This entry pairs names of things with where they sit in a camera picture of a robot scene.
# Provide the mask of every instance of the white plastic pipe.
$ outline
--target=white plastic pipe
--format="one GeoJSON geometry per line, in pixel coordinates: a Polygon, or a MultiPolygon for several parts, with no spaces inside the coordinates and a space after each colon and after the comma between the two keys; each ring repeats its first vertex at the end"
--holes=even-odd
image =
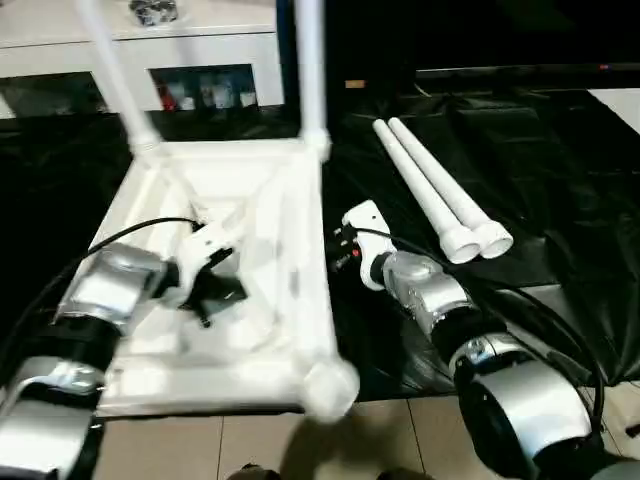
{"type": "Polygon", "coordinates": [[[140,149],[155,147],[160,143],[160,137],[147,116],[138,108],[127,85],[111,40],[111,32],[102,18],[100,5],[96,0],[76,0],[76,8],[98,51],[96,58],[106,77],[103,80],[111,89],[114,100],[117,99],[120,118],[132,151],[135,153],[140,149]]]}
{"type": "Polygon", "coordinates": [[[373,122],[396,168],[420,204],[440,238],[440,248],[451,263],[465,263],[480,252],[476,235],[456,218],[438,192],[431,186],[398,139],[383,120],[373,122]]]}
{"type": "Polygon", "coordinates": [[[389,120],[389,127],[460,222],[477,235],[480,254],[484,258],[495,258],[509,250],[513,237],[502,224],[487,216],[399,119],[389,120]]]}
{"type": "Polygon", "coordinates": [[[300,76],[301,137],[320,149],[329,144],[325,99],[324,2],[295,2],[300,76]]]}

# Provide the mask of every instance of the black tarp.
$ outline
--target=black tarp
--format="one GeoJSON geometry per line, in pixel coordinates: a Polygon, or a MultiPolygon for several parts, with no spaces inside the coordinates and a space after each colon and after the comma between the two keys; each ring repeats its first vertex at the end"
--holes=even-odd
{"type": "MultiPolygon", "coordinates": [[[[324,172],[327,232],[370,198],[395,235],[439,252],[437,238],[371,128],[399,116],[490,216],[515,237],[508,254],[461,271],[527,287],[597,352],[610,384],[640,374],[640,137],[586,92],[370,99],[333,132],[324,172]]],[[[444,369],[395,302],[330,276],[344,354],[364,398],[448,392],[444,369]]],[[[491,307],[554,347],[576,352],[548,320],[507,295],[491,307]]]]}
{"type": "MultiPolygon", "coordinates": [[[[527,287],[556,308],[597,352],[608,383],[640,377],[640,137],[586,92],[363,98],[332,125],[323,172],[327,235],[346,210],[371,198],[394,234],[438,251],[371,128],[375,118],[394,115],[515,237],[507,255],[462,268],[527,287]]],[[[285,137],[297,130],[277,112],[155,119],[171,140],[285,137]]],[[[2,122],[0,138],[9,279],[4,336],[28,299],[86,248],[130,157],[114,116],[2,122]]],[[[329,286],[340,349],[360,372],[362,399],[450,391],[424,336],[394,301],[366,290],[353,268],[331,274],[329,286]]],[[[506,295],[486,301],[575,353],[522,302],[506,295]]],[[[49,308],[55,303],[50,299],[49,308]]]]}

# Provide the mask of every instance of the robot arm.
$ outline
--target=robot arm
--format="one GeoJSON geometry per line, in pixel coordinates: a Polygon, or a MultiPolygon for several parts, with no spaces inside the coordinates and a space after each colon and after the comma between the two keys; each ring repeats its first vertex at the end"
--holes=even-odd
{"type": "Polygon", "coordinates": [[[228,285],[205,268],[228,255],[228,237],[208,225],[170,261],[120,243],[94,255],[54,321],[27,340],[16,362],[0,405],[0,478],[89,478],[105,374],[139,310],[162,297],[193,309],[206,328],[212,308],[242,297],[239,282],[228,285]]]}
{"type": "Polygon", "coordinates": [[[524,479],[640,478],[640,462],[605,452],[575,387],[503,322],[483,315],[438,263],[357,230],[389,232],[373,202],[343,223],[356,228],[363,283],[409,310],[448,364],[475,451],[489,468],[524,479]]]}

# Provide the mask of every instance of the tile floor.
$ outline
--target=tile floor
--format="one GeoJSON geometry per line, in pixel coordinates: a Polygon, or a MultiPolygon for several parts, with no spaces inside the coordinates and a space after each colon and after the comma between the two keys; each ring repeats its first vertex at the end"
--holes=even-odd
{"type": "MultiPolygon", "coordinates": [[[[640,458],[640,388],[609,389],[607,448],[640,458]]],[[[247,463],[284,480],[374,480],[388,468],[437,480],[495,480],[473,452],[455,397],[362,403],[337,425],[303,415],[167,418],[107,426],[96,480],[224,480],[247,463]]]]}

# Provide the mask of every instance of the black cable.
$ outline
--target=black cable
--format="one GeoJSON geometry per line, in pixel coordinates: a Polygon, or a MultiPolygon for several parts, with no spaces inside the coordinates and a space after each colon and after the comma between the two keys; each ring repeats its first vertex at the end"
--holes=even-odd
{"type": "MultiPolygon", "coordinates": [[[[407,248],[410,248],[415,253],[419,253],[421,255],[426,255],[427,257],[433,259],[435,262],[440,264],[445,271],[447,271],[448,273],[451,273],[451,269],[449,268],[449,265],[447,265],[443,260],[438,259],[437,256],[433,255],[433,253],[428,252],[424,248],[420,247],[419,245],[417,245],[417,244],[415,244],[415,243],[413,243],[413,242],[411,242],[411,241],[409,241],[407,239],[404,239],[402,237],[398,237],[396,235],[392,235],[390,233],[381,232],[379,230],[370,229],[370,228],[356,228],[356,227],[352,227],[352,228],[353,228],[353,231],[355,231],[355,232],[370,233],[372,235],[378,235],[380,237],[388,238],[388,239],[398,243],[399,245],[403,245],[403,246],[405,246],[407,248]]],[[[533,295],[530,295],[529,293],[524,292],[524,291],[522,291],[521,289],[519,289],[517,287],[513,287],[513,286],[509,285],[508,283],[504,283],[504,282],[500,282],[500,281],[496,281],[496,280],[490,280],[490,279],[486,279],[486,278],[481,278],[481,277],[477,277],[475,275],[468,275],[468,276],[470,278],[472,278],[473,280],[475,280],[475,281],[483,282],[483,283],[487,283],[487,284],[492,284],[496,288],[499,288],[499,289],[502,289],[502,290],[508,290],[508,291],[520,296],[524,300],[528,301],[531,305],[533,305],[535,308],[537,308],[542,314],[544,314],[549,320],[551,320],[551,323],[553,324],[553,326],[557,330],[559,330],[562,333],[562,335],[564,335],[567,339],[569,339],[572,343],[574,343],[580,349],[580,351],[584,355],[585,359],[590,364],[589,366],[590,366],[591,375],[593,377],[593,381],[595,382],[595,399],[594,399],[594,402],[593,402],[593,411],[592,411],[592,415],[591,415],[591,424],[592,424],[593,432],[594,433],[599,433],[600,432],[600,426],[602,425],[602,415],[603,415],[603,411],[604,411],[604,401],[605,401],[604,375],[602,373],[602,370],[600,369],[600,364],[598,363],[596,355],[594,354],[593,350],[591,350],[591,347],[589,347],[589,345],[584,340],[582,335],[580,335],[578,333],[578,331],[575,330],[555,310],[553,310],[549,306],[547,306],[544,303],[542,303],[540,300],[535,298],[533,295]]],[[[468,289],[468,285],[462,285],[462,287],[465,288],[465,290],[468,289]]]]}
{"type": "Polygon", "coordinates": [[[169,223],[169,222],[187,222],[192,225],[194,229],[199,228],[201,225],[193,219],[185,218],[185,217],[161,217],[154,218],[152,220],[146,220],[144,222],[136,223],[130,227],[125,228],[124,230],[111,235],[110,237],[105,238],[104,240],[96,243],[94,246],[89,248],[85,253],[79,255],[67,265],[65,265],[60,272],[53,277],[44,288],[36,295],[36,297],[29,302],[27,307],[22,311],[22,314],[18,317],[18,320],[13,326],[13,329],[9,333],[9,335],[4,340],[5,348],[0,352],[0,381],[4,380],[4,374],[7,373],[7,366],[12,362],[8,361],[8,352],[11,350],[11,345],[16,341],[20,330],[23,328],[23,325],[27,322],[27,320],[33,315],[35,309],[40,305],[40,303],[47,297],[47,295],[51,292],[51,290],[58,285],[61,281],[63,281],[69,274],[73,273],[78,265],[85,259],[90,257],[91,255],[99,252],[107,245],[121,239],[122,237],[129,235],[130,233],[137,232],[138,230],[142,230],[146,227],[151,227],[153,225],[157,225],[159,223],[169,223]]]}

